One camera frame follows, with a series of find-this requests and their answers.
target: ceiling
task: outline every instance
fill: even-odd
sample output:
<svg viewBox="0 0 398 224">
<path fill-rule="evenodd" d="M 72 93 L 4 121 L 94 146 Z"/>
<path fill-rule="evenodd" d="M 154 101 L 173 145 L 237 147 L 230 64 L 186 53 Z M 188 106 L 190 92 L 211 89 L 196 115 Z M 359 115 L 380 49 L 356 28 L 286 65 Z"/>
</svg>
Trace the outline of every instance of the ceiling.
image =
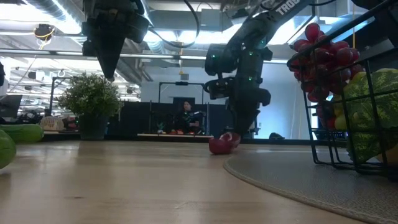
<svg viewBox="0 0 398 224">
<path fill-rule="evenodd" d="M 51 42 L 44 46 L 44 50 L 51 51 L 69 51 L 81 52 L 81 45 L 85 38 L 82 36 L 65 37 L 65 34 L 79 33 L 81 22 L 85 15 L 82 12 L 82 0 L 42 0 L 42 2 L 57 2 L 66 16 L 64 21 L 57 20 L 51 13 L 44 13 L 34 5 L 15 5 L 1 4 L 0 0 L 0 48 L 2 49 L 39 49 L 42 41 L 38 40 L 33 34 L 33 30 L 40 23 L 54 25 L 57 30 L 54 33 Z M 197 10 L 201 19 L 201 33 L 197 43 L 189 49 L 180 49 L 169 47 L 160 41 L 159 38 L 148 32 L 144 42 L 136 44 L 131 40 L 126 40 L 123 48 L 124 54 L 133 53 L 153 53 L 153 54 L 183 54 L 192 56 L 205 56 L 210 43 L 227 43 L 232 35 L 240 26 L 241 19 L 231 19 L 238 9 L 251 7 L 254 1 L 232 1 L 232 0 L 210 0 L 205 2 L 192 1 L 191 4 Z M 195 23 L 188 7 L 181 0 L 147 0 L 146 5 L 147 18 L 151 21 L 159 34 L 167 40 L 183 41 L 185 43 L 195 39 Z M 349 7 L 341 9 L 338 3 L 322 6 L 317 9 L 319 17 L 312 21 L 321 24 L 322 30 L 328 31 L 336 29 L 346 24 L 352 17 L 347 17 Z M 310 19 L 312 10 L 307 7 L 297 14 L 293 19 L 286 22 L 279 28 L 274 38 L 269 42 L 269 48 L 274 53 L 274 59 L 287 60 L 295 53 L 289 47 L 295 39 L 303 37 L 303 30 L 299 31 L 305 21 Z M 61 71 L 64 76 L 69 77 L 79 73 L 94 73 L 101 75 L 101 67 L 96 60 L 67 60 L 38 58 L 34 60 L 31 57 L 16 57 L 13 59 L 6 57 L 0 60 L 7 60 L 11 68 L 11 84 L 21 85 L 14 88 L 14 93 L 31 93 L 28 98 L 43 98 L 48 100 L 48 94 L 52 79 Z M 214 79 L 208 76 L 204 69 L 204 61 L 200 60 L 141 60 L 138 58 L 124 58 L 119 60 L 116 69 L 115 83 L 119 85 L 120 92 L 128 100 L 139 100 L 139 85 L 142 82 L 176 82 L 180 80 L 179 72 L 189 74 L 190 82 L 207 82 Z M 47 78 L 43 80 L 31 80 L 23 78 L 26 70 L 44 73 Z M 264 64 L 262 77 L 265 82 L 294 82 L 294 78 L 284 63 Z M 32 85 L 32 90 L 25 90 L 25 85 Z M 56 93 L 61 93 L 67 88 L 68 83 L 63 82 L 61 87 L 57 88 Z M 134 88 L 132 95 L 126 93 L 127 88 Z"/>
</svg>

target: potted plant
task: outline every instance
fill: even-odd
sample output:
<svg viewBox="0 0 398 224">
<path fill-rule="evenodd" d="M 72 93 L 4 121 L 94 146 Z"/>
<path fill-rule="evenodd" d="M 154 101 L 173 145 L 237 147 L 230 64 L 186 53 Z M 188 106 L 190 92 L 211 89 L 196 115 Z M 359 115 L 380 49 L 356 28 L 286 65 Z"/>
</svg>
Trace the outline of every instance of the potted plant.
<svg viewBox="0 0 398 224">
<path fill-rule="evenodd" d="M 110 116 L 118 112 L 118 87 L 97 75 L 82 74 L 70 79 L 71 87 L 57 98 L 58 104 L 79 117 L 82 140 L 104 138 Z"/>
</svg>

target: green object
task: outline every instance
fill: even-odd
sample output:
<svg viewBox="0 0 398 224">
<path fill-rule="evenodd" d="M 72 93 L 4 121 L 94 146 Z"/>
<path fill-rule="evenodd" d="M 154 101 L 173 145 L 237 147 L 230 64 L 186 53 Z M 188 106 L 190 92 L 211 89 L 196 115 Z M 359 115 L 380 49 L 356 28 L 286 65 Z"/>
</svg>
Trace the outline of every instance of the green object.
<svg viewBox="0 0 398 224">
<path fill-rule="evenodd" d="M 398 89 L 398 70 L 381 69 L 371 74 L 373 91 L 380 93 Z M 369 94 L 368 79 L 360 78 L 345 88 L 345 97 L 352 98 Z M 375 96 L 377 113 L 382 128 L 398 127 L 398 93 Z M 347 102 L 349 125 L 351 129 L 376 129 L 371 99 L 365 98 Z M 352 133 L 357 161 L 364 163 L 381 153 L 377 133 Z M 398 133 L 382 134 L 382 144 L 386 149 L 393 148 L 398 143 Z M 348 152 L 352 158 L 352 146 L 348 144 Z"/>
<path fill-rule="evenodd" d="M 17 149 L 14 141 L 0 130 L 0 169 L 5 168 L 15 158 Z"/>
<path fill-rule="evenodd" d="M 16 143 L 35 143 L 42 140 L 43 129 L 37 124 L 0 125 L 0 130 L 7 133 Z"/>
<path fill-rule="evenodd" d="M 99 75 L 74 76 L 70 84 L 57 100 L 77 116 L 113 116 L 121 108 L 118 86 Z"/>
</svg>

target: wire fruit basket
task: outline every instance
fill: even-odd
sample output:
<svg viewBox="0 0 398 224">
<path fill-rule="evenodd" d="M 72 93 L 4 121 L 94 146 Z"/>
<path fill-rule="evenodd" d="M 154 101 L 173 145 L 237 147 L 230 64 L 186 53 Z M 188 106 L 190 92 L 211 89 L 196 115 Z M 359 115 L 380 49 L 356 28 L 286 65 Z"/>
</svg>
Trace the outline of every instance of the wire fruit basket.
<svg viewBox="0 0 398 224">
<path fill-rule="evenodd" d="M 391 60 L 398 63 L 398 48 L 361 61 L 356 58 L 348 65 L 333 70 L 321 65 L 322 58 L 319 54 L 324 46 L 331 44 L 333 39 L 388 9 L 396 2 L 396 0 L 386 0 L 334 33 L 323 38 L 318 37 L 317 41 L 313 41 L 313 45 L 296 49 L 298 54 L 287 62 L 287 66 L 291 71 L 295 71 L 295 77 L 302 83 L 314 163 L 333 166 L 336 169 L 355 170 L 360 174 L 382 175 L 392 181 L 398 181 L 398 123 L 395 124 L 398 121 L 398 70 L 386 68 L 378 70 L 379 65 L 377 65 Z M 346 71 L 353 71 L 355 68 L 361 68 L 363 71 L 354 82 L 353 77 L 347 76 Z M 325 77 L 332 75 L 338 80 L 334 82 L 335 90 L 332 92 L 338 95 L 335 94 L 331 101 L 327 101 L 325 99 L 331 90 L 328 87 L 324 91 L 321 86 L 330 85 L 326 81 L 329 79 Z M 336 117 L 332 125 L 323 122 L 321 128 L 312 127 L 312 114 L 309 109 L 316 109 L 317 114 L 326 117 L 326 114 L 331 113 L 330 110 L 335 116 L 335 108 L 341 108 L 339 118 L 343 118 L 343 123 L 338 122 L 343 124 L 344 128 L 336 127 L 335 124 L 339 119 Z M 330 154 L 330 159 L 327 161 L 321 160 L 318 156 L 317 149 L 320 146 L 314 141 L 313 133 L 322 134 L 326 139 Z M 344 155 L 346 153 L 338 148 L 336 136 L 342 136 L 342 133 L 345 133 L 343 137 L 347 142 L 349 159 Z"/>
</svg>

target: black metal basket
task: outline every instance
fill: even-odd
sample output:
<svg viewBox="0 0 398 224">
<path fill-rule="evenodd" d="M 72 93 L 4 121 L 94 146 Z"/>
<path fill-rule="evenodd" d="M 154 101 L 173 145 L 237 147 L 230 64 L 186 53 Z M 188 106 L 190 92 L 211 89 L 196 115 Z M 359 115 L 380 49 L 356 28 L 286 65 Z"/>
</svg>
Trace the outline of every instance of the black metal basket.
<svg viewBox="0 0 398 224">
<path fill-rule="evenodd" d="M 304 50 L 303 52 L 297 54 L 296 56 L 292 57 L 287 62 L 287 65 L 289 68 L 294 68 L 300 70 L 300 72 L 304 72 L 306 69 L 306 64 L 300 64 L 300 65 L 293 65 L 295 60 L 301 60 L 303 57 L 308 57 L 310 54 L 315 55 L 315 49 L 321 47 L 322 45 L 325 45 L 328 42 L 331 42 L 334 38 L 338 37 L 339 35 L 343 34 L 344 32 L 352 29 L 356 25 L 364 22 L 365 20 L 371 18 L 372 16 L 375 16 L 376 14 L 380 13 L 381 11 L 387 9 L 389 6 L 395 4 L 397 1 L 393 0 L 386 0 L 382 3 L 380 3 L 378 6 L 375 8 L 369 10 L 367 13 L 363 14 L 362 16 L 359 16 L 357 19 L 351 21 L 347 25 L 343 26 L 342 28 L 338 29 L 336 32 L 330 34 L 328 38 L 323 39 L 317 44 L 314 44 L 312 47 L 308 48 L 307 50 Z M 398 27 L 391 27 L 391 29 L 398 30 Z M 330 73 L 335 73 L 338 72 L 340 74 L 340 80 L 341 80 L 341 71 L 343 71 L 346 68 L 351 68 L 354 65 L 362 65 L 365 70 L 366 70 L 366 78 L 368 81 L 368 88 L 369 88 L 369 94 L 367 95 L 362 95 L 354 98 L 347 98 L 344 94 L 343 90 L 343 81 L 340 81 L 340 90 L 342 92 L 341 94 L 341 100 L 338 101 L 333 101 L 331 103 L 336 104 L 336 103 L 341 103 L 343 105 L 343 111 L 344 111 L 344 116 L 346 118 L 346 131 L 343 132 L 345 134 L 342 134 L 341 131 L 336 131 L 336 130 L 329 130 L 328 126 L 326 125 L 325 127 L 322 126 L 322 128 L 312 128 L 311 127 L 311 122 L 310 118 L 312 114 L 309 113 L 308 109 L 310 108 L 317 108 L 320 106 L 322 108 L 322 111 L 324 114 L 326 114 L 325 107 L 322 106 L 321 104 L 318 104 L 316 106 L 310 106 L 308 105 L 307 101 L 307 94 L 305 91 L 303 91 L 303 95 L 305 98 L 305 107 L 307 108 L 307 120 L 308 120 L 308 128 L 310 132 L 310 140 L 311 140 L 311 147 L 312 147 L 312 155 L 313 155 L 313 161 L 316 164 L 323 164 L 323 165 L 330 165 L 333 166 L 334 168 L 337 169 L 349 169 L 349 170 L 355 170 L 356 172 L 360 174 L 371 174 L 371 175 L 382 175 L 388 177 L 390 180 L 397 181 L 398 180 L 398 167 L 392 164 L 388 163 L 387 160 L 387 155 L 385 146 L 385 141 L 386 139 L 383 138 L 387 134 L 391 133 L 397 133 L 396 136 L 398 136 L 398 127 L 396 128 L 383 128 L 380 120 L 380 116 L 377 112 L 377 97 L 380 97 L 382 95 L 390 95 L 393 93 L 398 93 L 398 89 L 395 90 L 389 90 L 389 91 L 384 91 L 384 92 L 374 92 L 373 88 L 373 83 L 372 83 L 372 72 L 375 72 L 374 68 L 372 68 L 372 64 L 374 62 L 380 62 L 382 60 L 388 61 L 388 60 L 396 60 L 398 63 L 398 48 L 388 50 L 386 52 L 383 52 L 379 55 L 375 55 L 373 57 L 369 57 L 365 60 L 362 60 L 360 62 L 356 62 L 354 64 L 348 65 L 343 68 L 339 68 L 338 70 L 335 70 Z M 315 81 L 319 84 L 322 81 L 320 81 L 321 77 L 319 77 L 318 72 L 316 71 L 317 65 L 315 65 Z M 305 80 L 304 76 L 302 75 L 301 77 L 303 85 L 305 85 Z M 370 129 L 353 129 L 350 127 L 350 117 L 348 113 L 348 104 L 352 103 L 355 100 L 362 100 L 362 99 L 369 99 L 371 102 L 372 106 L 372 112 L 373 112 L 373 118 L 374 118 L 374 128 Z M 316 141 L 313 139 L 313 133 L 316 134 L 316 136 L 322 136 L 327 142 L 328 142 L 328 151 L 330 153 L 330 160 L 328 159 L 327 161 L 321 161 L 318 157 L 318 152 L 317 152 L 317 147 L 320 147 L 319 145 L 316 145 Z M 367 133 L 367 134 L 374 134 L 375 137 L 377 136 L 377 142 L 379 143 L 379 148 L 380 148 L 380 153 L 382 157 L 381 162 L 358 162 L 358 155 L 357 155 L 357 150 L 356 146 L 358 142 L 354 142 L 353 136 L 355 136 L 358 133 Z M 341 140 L 340 137 L 343 139 L 345 138 L 347 143 L 350 145 L 349 147 L 349 152 L 351 155 L 351 160 L 349 159 L 344 159 L 341 156 L 341 150 L 338 150 L 337 146 L 337 139 L 336 137 L 339 136 L 339 141 Z"/>
</svg>

